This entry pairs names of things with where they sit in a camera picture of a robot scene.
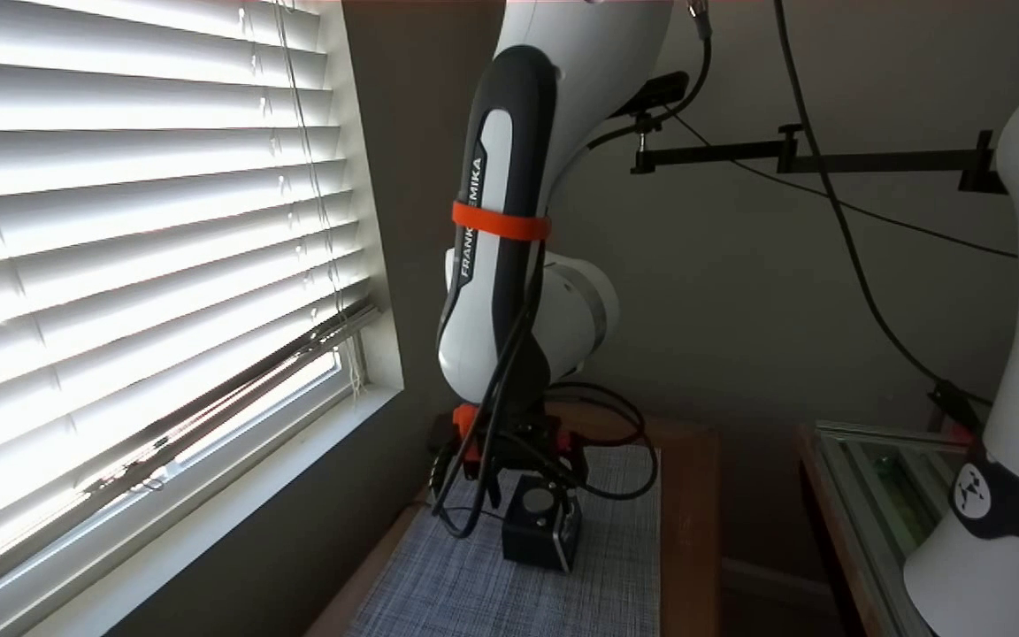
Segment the window blinds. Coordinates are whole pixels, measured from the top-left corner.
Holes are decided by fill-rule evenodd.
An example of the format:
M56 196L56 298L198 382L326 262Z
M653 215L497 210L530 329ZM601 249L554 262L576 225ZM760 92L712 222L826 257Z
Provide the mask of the window blinds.
M359 307L334 78L320 12L0 0L0 553L146 429Z

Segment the gray wall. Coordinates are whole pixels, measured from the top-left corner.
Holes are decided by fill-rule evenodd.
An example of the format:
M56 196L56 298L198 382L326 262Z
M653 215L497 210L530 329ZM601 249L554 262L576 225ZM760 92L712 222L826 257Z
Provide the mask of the gray wall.
M712 12L714 73L687 118L714 143L771 137L796 120L771 0ZM823 153L971 145L1019 104L1019 0L787 0L787 21ZM660 70L693 55L674 15ZM653 137L689 143L674 125ZM551 205L554 249L606 267L626 313L590 375L719 431L727 558L818 577L791 431L813 419L923 429L930 382L873 329L823 203L733 165L626 171L628 145L594 153ZM1009 197L959 196L954 177L839 177L839 192L1014 249ZM1014 262L852 225L899 337L942 375L994 392Z
M301 635L424 480L424 431L449 407L429 340L439 249L485 21L481 5L429 0L349 0L345 16L405 392L112 635Z

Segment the table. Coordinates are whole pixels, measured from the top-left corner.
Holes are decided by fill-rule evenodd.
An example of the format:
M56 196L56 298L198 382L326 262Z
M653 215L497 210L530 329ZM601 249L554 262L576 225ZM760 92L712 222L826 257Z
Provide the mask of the table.
M967 451L930 431L818 422L799 431L807 505L847 635L930 637L901 558L936 528Z
M615 422L590 407L554 407L554 414L584 436L615 436ZM719 447L712 431L650 422L650 441L660 453L660 635L714 637L719 635ZM384 570L405 523L424 513L404 510L344 591L308 630L311 637L338 637L356 605Z

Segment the window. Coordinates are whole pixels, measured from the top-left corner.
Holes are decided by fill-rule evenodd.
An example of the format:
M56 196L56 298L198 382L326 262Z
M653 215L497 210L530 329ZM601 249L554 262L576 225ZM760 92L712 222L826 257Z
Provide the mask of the window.
M334 0L0 0L0 630L384 400L376 244Z

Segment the blue mat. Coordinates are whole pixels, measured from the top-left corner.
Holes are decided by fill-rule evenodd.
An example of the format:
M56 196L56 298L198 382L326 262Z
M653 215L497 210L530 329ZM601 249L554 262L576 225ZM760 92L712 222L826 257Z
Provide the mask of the blue mat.
M646 479L645 451L587 451L590 484L628 493ZM457 484L449 505L470 501ZM352 637L633 637L656 635L656 484L633 501L581 495L584 538L571 572L502 558L502 523L481 518L457 541L418 513L389 565L352 612Z

